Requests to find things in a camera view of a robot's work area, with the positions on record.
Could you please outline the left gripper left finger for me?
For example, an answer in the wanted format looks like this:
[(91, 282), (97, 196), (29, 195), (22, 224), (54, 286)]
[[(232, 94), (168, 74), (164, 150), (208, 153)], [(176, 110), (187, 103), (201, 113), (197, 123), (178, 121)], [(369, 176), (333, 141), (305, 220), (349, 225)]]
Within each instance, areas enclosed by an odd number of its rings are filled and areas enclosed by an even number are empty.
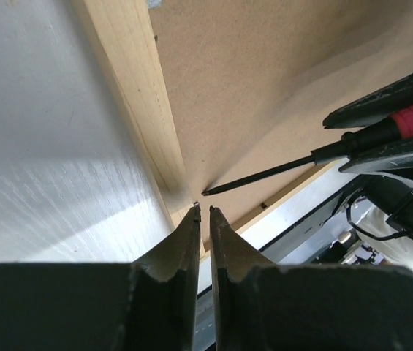
[(131, 263), (0, 263), (0, 350), (191, 350), (200, 222)]

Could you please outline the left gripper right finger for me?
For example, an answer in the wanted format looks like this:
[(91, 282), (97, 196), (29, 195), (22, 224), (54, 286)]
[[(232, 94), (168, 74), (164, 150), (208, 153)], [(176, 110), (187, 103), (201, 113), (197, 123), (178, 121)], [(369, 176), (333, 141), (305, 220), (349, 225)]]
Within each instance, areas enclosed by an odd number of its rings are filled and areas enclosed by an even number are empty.
[(278, 265), (210, 209), (218, 350), (413, 350), (413, 273)]

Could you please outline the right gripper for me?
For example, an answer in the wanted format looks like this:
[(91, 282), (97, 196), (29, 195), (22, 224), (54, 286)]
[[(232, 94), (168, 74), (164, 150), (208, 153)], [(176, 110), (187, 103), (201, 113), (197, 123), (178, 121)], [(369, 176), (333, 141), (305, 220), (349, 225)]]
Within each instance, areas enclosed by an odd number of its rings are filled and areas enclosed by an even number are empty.
[[(325, 129), (368, 127), (391, 113), (413, 105), (413, 73), (331, 112), (322, 122)], [(377, 146), (351, 158), (340, 173), (372, 174), (413, 168), (413, 137)], [(413, 240), (413, 188), (393, 178), (374, 176), (361, 195), (388, 215), (393, 234), (376, 241)]]

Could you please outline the wooden picture frame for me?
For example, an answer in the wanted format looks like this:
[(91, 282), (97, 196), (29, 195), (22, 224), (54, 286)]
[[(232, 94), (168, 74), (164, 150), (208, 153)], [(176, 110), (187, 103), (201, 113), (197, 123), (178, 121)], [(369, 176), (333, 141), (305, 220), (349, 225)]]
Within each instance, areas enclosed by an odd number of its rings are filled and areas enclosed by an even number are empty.
[(246, 224), (293, 170), (201, 191), (305, 155), (336, 108), (413, 71), (413, 1), (70, 1), (85, 55), (178, 223), (189, 204)]

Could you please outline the red handled screwdriver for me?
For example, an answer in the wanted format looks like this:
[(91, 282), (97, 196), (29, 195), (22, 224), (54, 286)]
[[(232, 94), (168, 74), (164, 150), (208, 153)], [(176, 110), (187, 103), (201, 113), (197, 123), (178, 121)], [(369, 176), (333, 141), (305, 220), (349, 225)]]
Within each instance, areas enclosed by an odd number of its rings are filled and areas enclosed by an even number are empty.
[(413, 137), (413, 105), (392, 113), (381, 121), (357, 132), (346, 132), (340, 140), (313, 150), (308, 156), (205, 189), (202, 191), (202, 195), (220, 194), (309, 163), (323, 165), (346, 156), (354, 156), (357, 153), (369, 151), (377, 146), (411, 137)]

